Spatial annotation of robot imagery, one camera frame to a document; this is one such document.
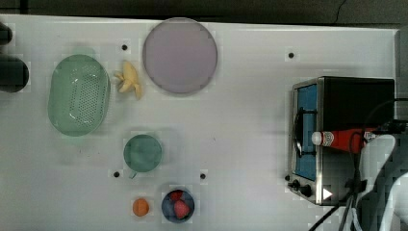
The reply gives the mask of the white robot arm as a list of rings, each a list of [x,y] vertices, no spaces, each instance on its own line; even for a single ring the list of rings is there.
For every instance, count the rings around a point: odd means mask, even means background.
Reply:
[[[397,221],[407,224],[406,135],[384,135],[369,142],[360,164],[366,189],[357,202],[363,231],[396,231]]]

